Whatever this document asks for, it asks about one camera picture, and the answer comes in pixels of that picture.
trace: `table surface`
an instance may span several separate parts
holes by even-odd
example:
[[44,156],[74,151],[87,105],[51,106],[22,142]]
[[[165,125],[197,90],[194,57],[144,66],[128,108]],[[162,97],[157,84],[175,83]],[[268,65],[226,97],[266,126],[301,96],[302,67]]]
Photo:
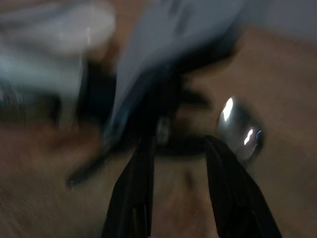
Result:
[[[124,46],[145,1],[110,2],[117,11],[113,40]],[[245,101],[266,135],[250,174],[283,237],[314,238],[317,47],[248,27],[236,49],[232,58],[189,75],[192,89],[210,100],[212,110],[181,108],[179,120],[190,122],[187,130],[213,134],[225,101],[232,95]],[[32,160],[37,169],[2,173],[0,233],[12,238],[98,237],[114,183],[131,153],[113,155],[96,176],[72,191],[60,190],[64,178],[52,180],[60,173],[60,161],[46,163],[51,155]],[[217,237],[204,157],[156,158],[153,237]]]

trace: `brown surface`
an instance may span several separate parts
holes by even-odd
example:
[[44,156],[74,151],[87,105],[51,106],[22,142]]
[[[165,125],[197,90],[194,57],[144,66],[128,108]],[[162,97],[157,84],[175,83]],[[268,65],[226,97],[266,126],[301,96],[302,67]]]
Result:
[[[142,3],[111,2],[118,12],[114,39],[124,44]],[[250,172],[285,238],[317,234],[316,65],[316,47],[249,28],[232,59],[194,74],[193,88],[210,98],[213,111],[182,110],[189,129],[213,133],[229,96],[254,108],[266,145]],[[1,130],[1,237],[98,237],[129,153],[115,155],[88,183],[67,190],[64,178],[96,144],[86,141],[97,137],[39,131]],[[153,237],[217,237],[206,178],[203,158],[156,159]]]

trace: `metal spoon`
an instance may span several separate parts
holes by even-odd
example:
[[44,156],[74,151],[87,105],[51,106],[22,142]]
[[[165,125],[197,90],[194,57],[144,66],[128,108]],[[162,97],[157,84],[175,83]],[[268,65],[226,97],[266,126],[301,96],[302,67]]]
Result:
[[247,168],[263,147],[259,121],[236,98],[229,98],[220,113],[217,133],[239,162]]

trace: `wooden table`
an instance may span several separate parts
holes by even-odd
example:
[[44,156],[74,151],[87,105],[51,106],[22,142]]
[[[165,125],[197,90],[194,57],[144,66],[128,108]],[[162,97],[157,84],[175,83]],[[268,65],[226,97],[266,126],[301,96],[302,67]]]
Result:
[[[117,9],[114,40],[123,46],[145,1],[111,2]],[[216,118],[232,95],[250,105],[263,121],[266,135],[263,152],[250,173],[283,237],[316,237],[317,47],[248,27],[235,56],[190,77],[192,88],[208,97],[213,109],[182,108],[180,117],[190,121],[187,129],[213,134]],[[2,149],[9,148],[11,139],[21,140],[0,133],[0,141],[5,141]],[[21,143],[28,144],[27,139]],[[28,151],[26,146],[19,149]],[[19,162],[0,174],[3,237],[91,238],[100,234],[114,183],[132,151],[114,155],[90,181],[68,190],[64,186],[68,170],[63,165],[84,157],[83,149],[72,153],[62,145],[57,149],[27,153],[27,159],[10,151]],[[156,158],[153,237],[217,237],[203,157]]]

